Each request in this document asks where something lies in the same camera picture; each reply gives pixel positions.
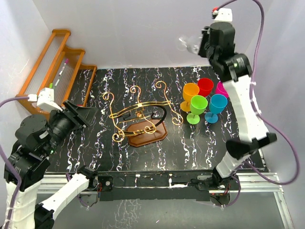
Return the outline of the green plastic wine glass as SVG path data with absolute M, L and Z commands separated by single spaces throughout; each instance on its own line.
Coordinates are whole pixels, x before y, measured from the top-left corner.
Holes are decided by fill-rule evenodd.
M 190 113 L 187 115 L 188 123 L 196 125 L 200 122 L 200 115 L 208 106 L 208 101 L 201 95 L 196 95 L 191 99 Z

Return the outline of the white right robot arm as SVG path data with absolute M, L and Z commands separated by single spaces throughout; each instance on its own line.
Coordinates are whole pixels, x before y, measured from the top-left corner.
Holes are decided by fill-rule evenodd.
M 231 174 L 250 155 L 277 140 L 252 108 L 252 69 L 247 56 L 235 52 L 235 28 L 229 22 L 214 22 L 202 30 L 199 56 L 207 58 L 227 91 L 238 123 L 238 138 L 226 142 L 226 153 L 206 183 L 217 189 L 229 185 Z

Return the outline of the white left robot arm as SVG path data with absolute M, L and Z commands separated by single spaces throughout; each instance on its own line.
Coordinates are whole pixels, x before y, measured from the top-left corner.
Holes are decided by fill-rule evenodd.
M 47 200 L 37 203 L 38 189 L 50 166 L 49 157 L 73 131 L 88 127 L 96 107 L 81 107 L 65 101 L 64 107 L 52 110 L 50 117 L 32 114 L 23 119 L 15 132 L 16 143 L 5 161 L 7 189 L 4 229 L 51 229 L 59 213 L 84 190 L 98 186 L 97 172 L 88 166 L 75 175 Z

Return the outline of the pink plastic wine glass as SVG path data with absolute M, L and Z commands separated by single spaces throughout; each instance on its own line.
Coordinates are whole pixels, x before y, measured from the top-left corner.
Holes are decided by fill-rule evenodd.
M 215 90 L 215 93 L 216 94 L 221 94 L 223 95 L 224 97 L 228 98 L 229 95 L 227 93 L 227 91 L 225 90 L 222 82 L 218 82 L 217 86 L 216 86 L 216 90 Z

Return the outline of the orange yellow plastic wine glass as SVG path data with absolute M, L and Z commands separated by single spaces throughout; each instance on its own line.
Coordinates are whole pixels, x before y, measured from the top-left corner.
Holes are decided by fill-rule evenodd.
M 183 87 L 183 99 L 184 101 L 180 104 L 180 109 L 184 112 L 190 111 L 191 99 L 198 95 L 200 88 L 195 83 L 187 83 Z

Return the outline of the clear glass wine glass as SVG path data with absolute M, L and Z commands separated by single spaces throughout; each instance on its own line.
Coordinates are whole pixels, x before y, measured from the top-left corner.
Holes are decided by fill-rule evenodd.
M 194 35 L 190 37 L 181 35 L 176 39 L 176 47 L 180 51 L 188 51 L 190 53 L 197 54 L 200 49 L 201 41 L 201 35 Z

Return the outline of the blue plastic wine glass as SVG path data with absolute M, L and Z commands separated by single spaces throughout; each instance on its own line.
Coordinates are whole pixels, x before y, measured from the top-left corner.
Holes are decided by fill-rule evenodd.
M 221 113 L 227 106 L 227 98 L 222 94 L 214 94 L 209 103 L 209 112 L 205 114 L 205 120 L 214 124 L 218 121 L 218 114 Z

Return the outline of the red plastic wine glass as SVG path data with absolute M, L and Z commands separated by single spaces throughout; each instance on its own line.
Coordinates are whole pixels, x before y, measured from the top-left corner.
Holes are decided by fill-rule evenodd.
M 201 78 L 198 81 L 197 85 L 200 89 L 198 94 L 203 97 L 207 97 L 211 93 L 211 91 L 214 87 L 213 81 L 209 78 Z

